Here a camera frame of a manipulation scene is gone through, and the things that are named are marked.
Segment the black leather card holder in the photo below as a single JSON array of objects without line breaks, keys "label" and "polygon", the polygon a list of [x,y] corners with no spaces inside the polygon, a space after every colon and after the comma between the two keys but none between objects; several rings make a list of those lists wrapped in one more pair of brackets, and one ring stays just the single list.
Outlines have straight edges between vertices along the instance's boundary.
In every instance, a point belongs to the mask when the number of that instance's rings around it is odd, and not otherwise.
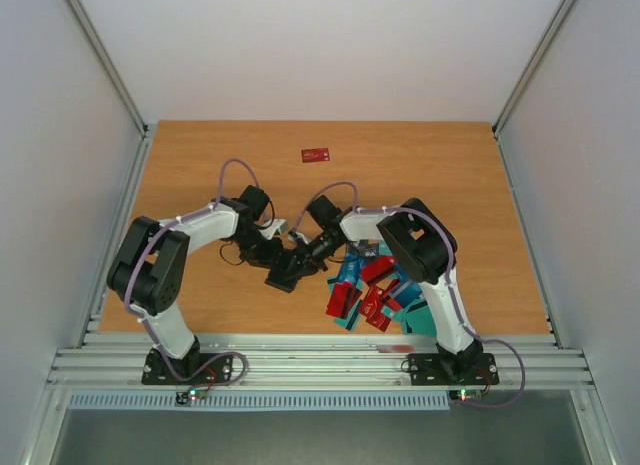
[{"label": "black leather card holder", "polygon": [[295,290],[300,279],[298,272],[287,271],[283,268],[272,268],[265,279],[265,284],[280,291],[291,293]]}]

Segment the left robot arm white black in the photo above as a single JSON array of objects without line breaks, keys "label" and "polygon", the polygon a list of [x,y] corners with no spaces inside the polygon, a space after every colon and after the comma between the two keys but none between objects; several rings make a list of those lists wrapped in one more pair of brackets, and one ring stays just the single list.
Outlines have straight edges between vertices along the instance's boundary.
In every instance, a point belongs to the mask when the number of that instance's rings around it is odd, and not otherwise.
[{"label": "left robot arm white black", "polygon": [[161,221],[136,218],[127,230],[107,275],[107,287],[122,300],[152,341],[145,384],[194,384],[224,354],[205,354],[186,325],[178,304],[187,258],[214,242],[238,246],[241,261],[268,269],[283,250],[279,235],[287,221],[272,214],[264,190],[249,185],[238,198],[221,198],[199,210]]}]

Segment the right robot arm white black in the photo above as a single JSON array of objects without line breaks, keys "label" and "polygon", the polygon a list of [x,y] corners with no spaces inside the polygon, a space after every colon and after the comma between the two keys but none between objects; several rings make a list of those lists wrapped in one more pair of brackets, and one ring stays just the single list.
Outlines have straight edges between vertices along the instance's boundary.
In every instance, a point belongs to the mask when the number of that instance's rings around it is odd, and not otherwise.
[{"label": "right robot arm white black", "polygon": [[426,299],[436,327],[439,366],[448,381],[460,383],[475,372],[483,346],[457,285],[457,243],[422,201],[411,198],[399,206],[341,210],[321,194],[305,211],[322,233],[306,243],[291,231],[296,246],[276,260],[268,285],[291,292],[301,278],[324,270],[325,261],[346,243],[383,241]]}]

